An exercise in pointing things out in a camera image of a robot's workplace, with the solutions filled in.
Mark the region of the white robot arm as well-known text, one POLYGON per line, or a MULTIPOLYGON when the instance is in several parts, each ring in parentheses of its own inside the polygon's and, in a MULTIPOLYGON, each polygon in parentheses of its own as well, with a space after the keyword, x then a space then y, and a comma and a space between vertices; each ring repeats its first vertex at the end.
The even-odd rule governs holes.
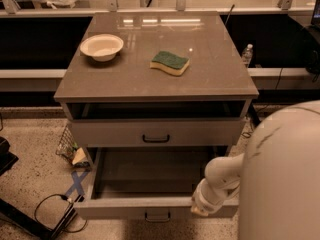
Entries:
POLYGON ((209 216, 239 197, 239 240, 320 240, 320 101, 264 119, 243 154, 215 158, 192 196, 209 216))

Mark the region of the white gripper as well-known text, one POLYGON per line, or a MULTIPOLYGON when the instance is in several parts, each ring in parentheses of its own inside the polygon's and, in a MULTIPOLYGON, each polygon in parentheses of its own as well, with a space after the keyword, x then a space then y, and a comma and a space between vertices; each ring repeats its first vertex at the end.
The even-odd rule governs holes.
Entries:
POLYGON ((206 179, 202 179, 192 195, 191 212, 208 217, 218 212, 228 199, 228 192, 224 189, 211 188, 206 179))

